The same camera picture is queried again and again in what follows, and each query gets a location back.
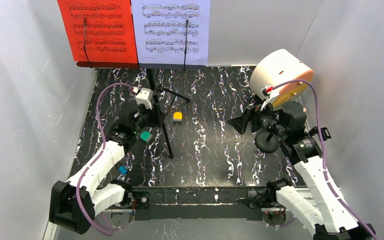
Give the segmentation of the black music stand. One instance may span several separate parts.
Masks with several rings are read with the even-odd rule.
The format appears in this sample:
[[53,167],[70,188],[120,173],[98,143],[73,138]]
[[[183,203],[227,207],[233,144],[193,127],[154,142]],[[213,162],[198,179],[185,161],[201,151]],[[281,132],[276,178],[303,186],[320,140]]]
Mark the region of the black music stand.
[[[164,87],[163,85],[157,85],[155,80],[154,80],[154,75],[153,71],[150,68],[147,68],[146,70],[146,76],[147,76],[147,81],[149,83],[149,88],[153,91],[153,100],[154,103],[152,105],[152,108],[156,110],[158,113],[158,123],[159,126],[153,127],[153,128],[159,128],[163,130],[163,134],[165,137],[165,142],[167,144],[167,150],[168,150],[168,156],[170,159],[174,158],[174,153],[169,141],[168,133],[167,133],[167,128],[165,124],[165,120],[167,118],[167,115],[169,114],[171,110],[171,105],[168,107],[167,111],[163,112],[160,106],[160,101],[159,97],[160,94],[163,92],[167,92],[169,94],[174,95],[174,98],[180,98],[186,101],[186,103],[190,103],[191,99],[189,97],[183,96],[167,87]],[[97,120],[97,127],[98,130],[101,132],[101,137],[102,137],[102,145],[101,145],[101,150],[98,152],[98,156],[96,159],[98,160],[103,154],[104,151],[106,150],[106,145],[109,142],[114,142],[116,143],[117,146],[121,146],[125,152],[128,152],[132,146],[135,144],[134,137],[138,132],[131,132],[130,127],[127,125],[128,121],[118,121],[114,123],[114,125],[111,127],[110,131],[108,133],[105,133],[104,127],[102,125],[101,121],[101,100],[104,97],[105,93],[114,87],[118,86],[123,86],[126,87],[130,90],[131,93],[132,89],[134,86],[129,85],[124,82],[116,82],[113,84],[108,85],[105,87],[102,92],[99,94],[96,106],[95,106],[95,116]]]

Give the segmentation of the tall black mic stand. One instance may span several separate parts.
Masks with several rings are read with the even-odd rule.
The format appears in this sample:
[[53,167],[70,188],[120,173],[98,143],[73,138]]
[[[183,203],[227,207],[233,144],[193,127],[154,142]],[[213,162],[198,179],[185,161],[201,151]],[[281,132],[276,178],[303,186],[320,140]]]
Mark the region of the tall black mic stand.
[[255,146],[264,153],[271,154],[280,147],[279,138],[271,132],[260,130],[254,138]]

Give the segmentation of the red sheet music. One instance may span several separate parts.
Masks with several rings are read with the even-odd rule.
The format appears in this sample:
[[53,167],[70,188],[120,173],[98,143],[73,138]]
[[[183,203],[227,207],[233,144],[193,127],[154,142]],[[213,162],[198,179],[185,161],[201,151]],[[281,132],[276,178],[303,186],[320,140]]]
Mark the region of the red sheet music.
[[57,3],[75,62],[138,64],[131,1]]

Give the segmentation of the white sheet music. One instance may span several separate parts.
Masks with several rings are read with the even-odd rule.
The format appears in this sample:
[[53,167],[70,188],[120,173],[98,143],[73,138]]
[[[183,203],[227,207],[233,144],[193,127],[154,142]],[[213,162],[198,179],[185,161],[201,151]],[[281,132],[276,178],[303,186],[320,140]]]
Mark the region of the white sheet music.
[[140,64],[208,64],[209,0],[132,0],[130,3]]

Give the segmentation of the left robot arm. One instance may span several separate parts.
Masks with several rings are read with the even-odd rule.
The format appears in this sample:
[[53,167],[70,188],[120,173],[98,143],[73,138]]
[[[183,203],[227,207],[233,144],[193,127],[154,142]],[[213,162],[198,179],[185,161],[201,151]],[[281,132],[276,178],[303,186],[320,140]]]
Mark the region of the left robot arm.
[[95,218],[114,204],[123,202],[128,184],[112,180],[103,188],[99,185],[111,169],[126,173],[120,161],[134,146],[138,133],[145,127],[160,126],[164,117],[156,104],[150,109],[140,104],[126,120],[117,120],[104,135],[98,152],[73,176],[52,186],[48,220],[81,235],[94,227],[110,236],[113,228],[99,225]]

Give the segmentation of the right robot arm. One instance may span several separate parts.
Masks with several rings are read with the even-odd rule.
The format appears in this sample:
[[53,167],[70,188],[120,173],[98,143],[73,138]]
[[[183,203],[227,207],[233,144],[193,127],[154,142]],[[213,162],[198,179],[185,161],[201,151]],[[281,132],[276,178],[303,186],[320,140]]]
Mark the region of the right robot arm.
[[281,149],[306,183],[314,203],[301,196],[285,178],[270,181],[265,191],[254,191],[247,198],[252,204],[280,204],[290,210],[315,240],[374,240],[371,224],[359,219],[348,207],[323,164],[323,151],[315,140],[315,129],[305,130],[304,107],[288,101],[274,110],[267,106],[248,106],[228,124],[244,134],[248,124],[255,133],[256,147],[273,153]]

